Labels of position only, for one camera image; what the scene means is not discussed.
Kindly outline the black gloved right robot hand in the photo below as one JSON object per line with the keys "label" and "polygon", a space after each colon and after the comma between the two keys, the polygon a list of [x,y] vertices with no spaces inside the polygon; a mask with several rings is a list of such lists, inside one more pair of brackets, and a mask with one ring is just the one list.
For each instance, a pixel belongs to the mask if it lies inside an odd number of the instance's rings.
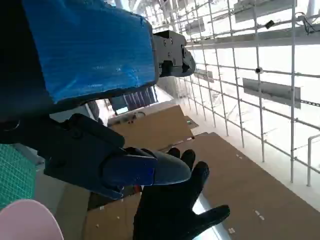
{"label": "black gloved right robot hand", "polygon": [[209,177],[209,166],[196,162],[192,149],[180,152],[173,147],[167,154],[184,162],[191,177],[181,183],[143,188],[133,221],[134,240],[192,240],[230,215],[228,205],[196,214],[193,207]]}

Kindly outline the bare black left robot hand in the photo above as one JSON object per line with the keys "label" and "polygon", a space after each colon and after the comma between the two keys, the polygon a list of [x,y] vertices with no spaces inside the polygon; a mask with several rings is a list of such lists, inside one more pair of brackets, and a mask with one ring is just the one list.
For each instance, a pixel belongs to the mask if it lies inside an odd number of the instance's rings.
{"label": "bare black left robot hand", "polygon": [[80,113],[50,115],[195,72],[183,35],[153,33],[142,16],[100,1],[0,3],[0,141],[44,158],[44,174],[105,195],[129,185],[172,185],[191,170],[177,157],[125,148],[125,139]]}

